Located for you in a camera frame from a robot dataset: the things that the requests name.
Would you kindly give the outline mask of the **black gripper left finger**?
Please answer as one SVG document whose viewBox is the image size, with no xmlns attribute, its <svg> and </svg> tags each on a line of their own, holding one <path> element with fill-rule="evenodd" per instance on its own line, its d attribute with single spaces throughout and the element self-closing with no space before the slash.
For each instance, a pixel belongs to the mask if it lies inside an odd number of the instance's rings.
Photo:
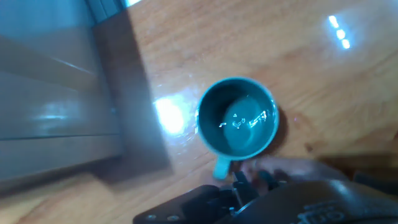
<svg viewBox="0 0 398 224">
<path fill-rule="evenodd" d="M 133 224 L 216 223 L 240 209 L 231 187 L 202 185 L 136 215 Z"/>
</svg>

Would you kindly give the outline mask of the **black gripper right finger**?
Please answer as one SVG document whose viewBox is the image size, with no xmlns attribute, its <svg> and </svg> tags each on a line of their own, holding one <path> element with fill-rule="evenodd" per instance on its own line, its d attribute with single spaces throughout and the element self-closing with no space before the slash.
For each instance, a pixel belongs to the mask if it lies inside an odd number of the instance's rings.
<svg viewBox="0 0 398 224">
<path fill-rule="evenodd" d="M 259 197 L 259 193 L 252 187 L 243 171 L 234 172 L 233 177 L 233 192 L 240 205 L 247 205 L 249 202 Z M 265 170 L 260 170 L 257 173 L 257 177 L 267 184 L 268 190 L 273 190 L 280 186 L 279 182 Z"/>
</svg>

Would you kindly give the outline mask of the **bare person hand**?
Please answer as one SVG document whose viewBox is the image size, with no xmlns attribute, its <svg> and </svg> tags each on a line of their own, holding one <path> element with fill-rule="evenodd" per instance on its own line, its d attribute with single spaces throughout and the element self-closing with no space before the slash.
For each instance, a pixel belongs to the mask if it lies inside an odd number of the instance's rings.
<svg viewBox="0 0 398 224">
<path fill-rule="evenodd" d="M 269 191 L 268 181 L 260 178 L 260 171 L 266 171 L 275 180 L 286 181 L 288 184 L 315 180 L 349 181 L 340 170 L 309 159 L 260 157 L 244 161 L 241 170 L 259 195 L 265 195 Z"/>
</svg>

